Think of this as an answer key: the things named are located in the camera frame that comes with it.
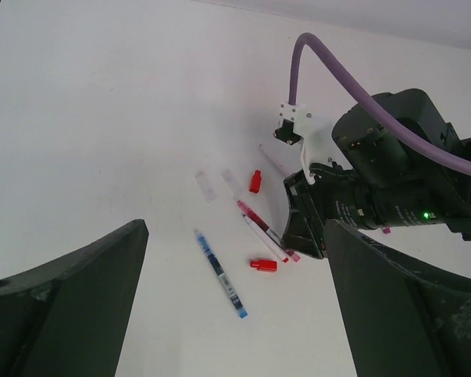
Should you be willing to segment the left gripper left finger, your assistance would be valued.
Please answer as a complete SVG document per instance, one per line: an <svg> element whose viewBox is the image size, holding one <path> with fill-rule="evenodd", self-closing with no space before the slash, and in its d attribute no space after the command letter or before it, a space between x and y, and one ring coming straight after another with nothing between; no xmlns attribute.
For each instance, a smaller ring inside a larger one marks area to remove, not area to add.
<svg viewBox="0 0 471 377"><path fill-rule="evenodd" d="M0 376L113 376L148 242L142 219L0 279Z"/></svg>

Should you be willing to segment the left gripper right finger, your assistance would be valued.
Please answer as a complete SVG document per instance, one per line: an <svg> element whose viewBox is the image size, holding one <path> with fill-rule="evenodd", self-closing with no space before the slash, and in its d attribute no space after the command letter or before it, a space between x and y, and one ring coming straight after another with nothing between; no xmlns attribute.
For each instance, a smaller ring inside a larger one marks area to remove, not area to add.
<svg viewBox="0 0 471 377"><path fill-rule="evenodd" d="M339 221L327 259L359 376L471 376L471 279Z"/></svg>

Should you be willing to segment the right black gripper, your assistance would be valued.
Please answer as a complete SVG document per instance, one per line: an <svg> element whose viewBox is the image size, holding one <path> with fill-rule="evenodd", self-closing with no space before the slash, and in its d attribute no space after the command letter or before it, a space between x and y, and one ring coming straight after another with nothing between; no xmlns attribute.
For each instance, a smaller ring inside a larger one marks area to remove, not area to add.
<svg viewBox="0 0 471 377"><path fill-rule="evenodd" d="M312 197L311 186L302 170L283 181L289 205L287 225L282 241L286 249L297 251L311 258L327 257L324 243L324 220Z"/></svg>

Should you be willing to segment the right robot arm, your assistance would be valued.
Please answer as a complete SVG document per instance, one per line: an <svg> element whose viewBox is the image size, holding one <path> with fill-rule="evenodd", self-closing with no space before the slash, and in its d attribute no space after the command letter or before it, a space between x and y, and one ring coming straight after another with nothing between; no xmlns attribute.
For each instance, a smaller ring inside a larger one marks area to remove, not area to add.
<svg viewBox="0 0 471 377"><path fill-rule="evenodd" d="M324 258L331 219L364 230L445 224L471 241L471 177L411 150L360 106L337 121L332 138L350 168L314 162L286 178L286 248Z"/></svg>

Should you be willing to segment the thin white red pen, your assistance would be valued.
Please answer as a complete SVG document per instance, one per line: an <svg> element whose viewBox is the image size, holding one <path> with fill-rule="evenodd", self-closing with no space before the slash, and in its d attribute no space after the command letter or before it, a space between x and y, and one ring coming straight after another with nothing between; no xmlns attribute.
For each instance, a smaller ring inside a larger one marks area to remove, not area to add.
<svg viewBox="0 0 471 377"><path fill-rule="evenodd" d="M259 226L258 224L251 220L247 215L242 215L246 224L250 227L250 229L256 234L256 236L265 244L265 246L276 256L278 260L283 263L289 262L289 257L287 254L281 249L281 247L273 241Z"/></svg>

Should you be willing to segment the small red pen cap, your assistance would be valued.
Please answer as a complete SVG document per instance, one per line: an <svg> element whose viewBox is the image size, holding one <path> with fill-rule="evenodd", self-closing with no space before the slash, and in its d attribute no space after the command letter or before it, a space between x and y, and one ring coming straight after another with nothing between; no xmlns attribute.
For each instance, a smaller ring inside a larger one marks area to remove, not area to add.
<svg viewBox="0 0 471 377"><path fill-rule="evenodd" d="M260 272L275 273L278 270L276 261L268 259L253 259L250 260L250 267Z"/></svg>

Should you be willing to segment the clear pen cap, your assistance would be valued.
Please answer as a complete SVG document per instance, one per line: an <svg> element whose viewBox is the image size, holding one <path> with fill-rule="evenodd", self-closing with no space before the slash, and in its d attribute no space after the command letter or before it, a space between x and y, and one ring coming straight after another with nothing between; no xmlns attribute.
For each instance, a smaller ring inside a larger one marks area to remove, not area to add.
<svg viewBox="0 0 471 377"><path fill-rule="evenodd" d="M234 175L229 169L224 169L221 172L221 176L225 181L225 184L228 186L232 195L235 198L239 198L242 195L243 190L241 189L239 182L236 180Z"/></svg>
<svg viewBox="0 0 471 377"><path fill-rule="evenodd" d="M197 182L204 199L208 203L213 202L217 198L216 192L203 170L197 172L195 175L195 181Z"/></svg>

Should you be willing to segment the white pen blue print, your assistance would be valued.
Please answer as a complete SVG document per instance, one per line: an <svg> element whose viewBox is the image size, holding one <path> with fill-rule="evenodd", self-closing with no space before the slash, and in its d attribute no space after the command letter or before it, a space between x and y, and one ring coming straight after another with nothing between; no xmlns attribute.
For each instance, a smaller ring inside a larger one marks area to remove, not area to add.
<svg viewBox="0 0 471 377"><path fill-rule="evenodd" d="M221 283L221 286L224 288L225 294L227 295L232 306L237 312L238 317L240 319L246 318L248 315L246 308L244 307L240 297L236 293L236 290L233 287L223 267L221 266L221 263L218 261L216 255L214 254L210 245L208 244L206 237L198 229L195 230L195 237L204 255L209 261L211 268L213 269L218 281Z"/></svg>

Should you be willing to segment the thin red tipped refill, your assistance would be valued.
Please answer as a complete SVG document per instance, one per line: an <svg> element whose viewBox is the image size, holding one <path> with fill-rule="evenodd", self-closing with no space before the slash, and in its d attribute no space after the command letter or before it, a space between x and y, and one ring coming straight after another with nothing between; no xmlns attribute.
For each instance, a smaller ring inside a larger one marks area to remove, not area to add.
<svg viewBox="0 0 471 377"><path fill-rule="evenodd" d="M271 150L268 146L259 144L259 150L262 154L266 157L266 159L284 176L288 177L291 172L290 170L283 164L281 159Z"/></svg>

